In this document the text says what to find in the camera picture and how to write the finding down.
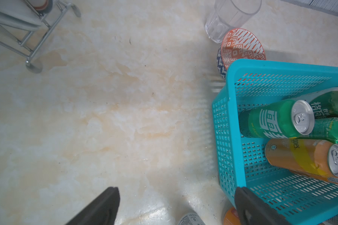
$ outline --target yellow label stripe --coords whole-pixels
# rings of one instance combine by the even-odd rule
[[[321,170],[319,166],[312,161],[311,157],[307,152],[307,148],[304,144],[303,139],[298,139],[298,145],[294,145],[292,142],[290,143],[290,150],[292,151],[293,157],[303,170],[307,171],[311,174],[316,175],[328,175],[326,172]]]

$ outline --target orange can lid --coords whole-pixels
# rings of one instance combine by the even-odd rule
[[[223,225],[241,225],[237,210],[232,207],[224,216]]]

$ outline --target white wall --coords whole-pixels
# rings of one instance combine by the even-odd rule
[[[288,2],[300,2],[312,7],[338,13],[338,0],[284,0]]]

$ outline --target blue plastic basket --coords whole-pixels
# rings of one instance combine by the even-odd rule
[[[220,185],[234,203],[237,187],[248,187],[294,224],[319,224],[338,214],[338,185],[271,166],[269,139],[246,138],[238,113],[289,97],[338,86],[338,67],[239,59],[213,101]]]

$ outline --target can lid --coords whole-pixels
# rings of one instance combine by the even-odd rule
[[[328,165],[333,175],[338,177],[338,144],[334,144],[329,148]]]
[[[314,128],[314,113],[312,107],[303,100],[298,100],[292,107],[292,122],[296,130],[308,135]]]

